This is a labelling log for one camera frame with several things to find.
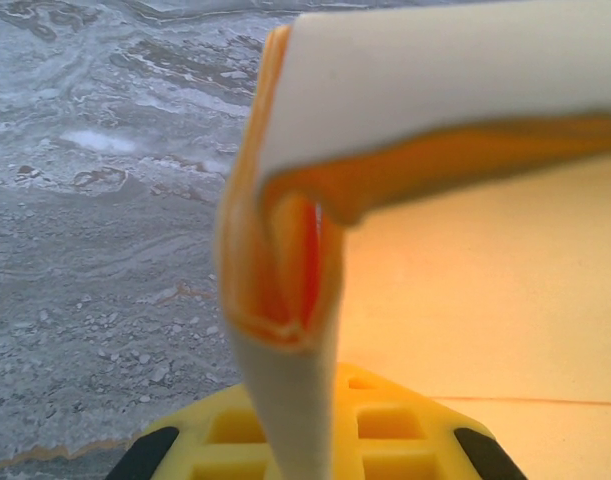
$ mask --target yellow plastic base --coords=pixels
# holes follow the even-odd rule
[[[492,437],[468,417],[345,364],[334,422],[338,480],[480,480],[454,430]],[[281,480],[242,385],[155,422],[143,436],[163,427],[180,433],[153,480]]]

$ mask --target black rubber corner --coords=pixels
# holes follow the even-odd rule
[[[105,480],[151,480],[178,433],[177,428],[164,427],[139,438]]]
[[[470,428],[457,428],[454,435],[481,480],[527,480],[493,438]]]

